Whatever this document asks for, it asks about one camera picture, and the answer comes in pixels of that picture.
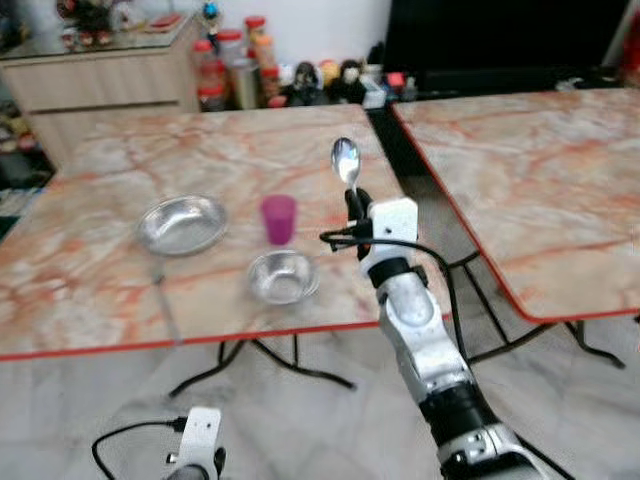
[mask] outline metal spoon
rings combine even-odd
[[[344,137],[336,140],[331,151],[331,167],[340,179],[349,185],[356,197],[358,196],[356,182],[360,175],[360,166],[360,151],[357,145]]]

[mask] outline plastic cup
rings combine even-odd
[[[296,200],[288,195],[272,195],[262,202],[262,215],[272,245],[286,245],[293,237]]]

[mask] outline white floor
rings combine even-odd
[[[408,182],[433,225],[430,240],[449,259],[470,253],[446,201],[424,180]],[[515,336],[530,328],[481,283]],[[467,347],[498,346],[482,307],[457,276]],[[498,415],[579,479],[640,479],[638,325],[590,321],[589,341],[627,362],[617,370],[580,351],[556,327],[515,353],[474,368]],[[227,479],[435,479],[435,447],[376,330],[302,337],[302,360],[358,383],[356,392],[277,368],[246,348],[224,373],[166,397],[181,380],[210,368],[216,346],[0,364],[0,478],[99,479],[90,445],[127,423],[168,419],[192,405],[223,410]],[[289,353],[287,339],[267,343]],[[150,427],[103,448],[118,479],[159,479],[179,437]]]

